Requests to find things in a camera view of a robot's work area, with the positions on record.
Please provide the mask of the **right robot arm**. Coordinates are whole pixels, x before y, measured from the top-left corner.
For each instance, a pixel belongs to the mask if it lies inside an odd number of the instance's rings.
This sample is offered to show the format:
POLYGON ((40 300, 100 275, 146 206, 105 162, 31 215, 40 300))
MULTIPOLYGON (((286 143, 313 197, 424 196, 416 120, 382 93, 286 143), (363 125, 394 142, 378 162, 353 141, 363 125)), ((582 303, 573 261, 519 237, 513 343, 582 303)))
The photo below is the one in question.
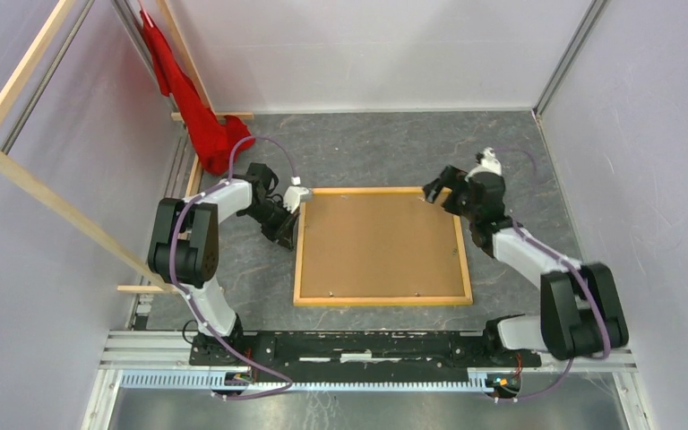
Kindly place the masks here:
POLYGON ((484 359, 503 366, 518 349, 546 352, 559 360, 607 358, 629 343, 630 333, 611 270, 557 252, 533 237, 505 210, 503 177, 486 168, 453 166, 422 188, 434 203, 469 223, 476 247, 508 265, 537 288, 537 314, 505 316, 487 323, 484 359))

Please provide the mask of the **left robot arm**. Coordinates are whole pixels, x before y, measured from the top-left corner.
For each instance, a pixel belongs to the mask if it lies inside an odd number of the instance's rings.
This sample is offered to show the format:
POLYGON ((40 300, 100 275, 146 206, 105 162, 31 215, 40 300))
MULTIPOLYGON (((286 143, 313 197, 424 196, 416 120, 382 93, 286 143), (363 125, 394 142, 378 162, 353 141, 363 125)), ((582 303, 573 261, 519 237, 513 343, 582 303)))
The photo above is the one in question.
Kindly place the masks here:
POLYGON ((293 249, 303 201, 312 195, 298 177, 277 194, 277 175, 262 163, 220 180, 211 189, 184 199, 165 198, 156 210, 147 264, 187 303, 198 332, 213 340, 211 353, 224 365, 245 355, 237 313, 217 280, 219 228, 231 217, 249 217, 273 244, 293 249))

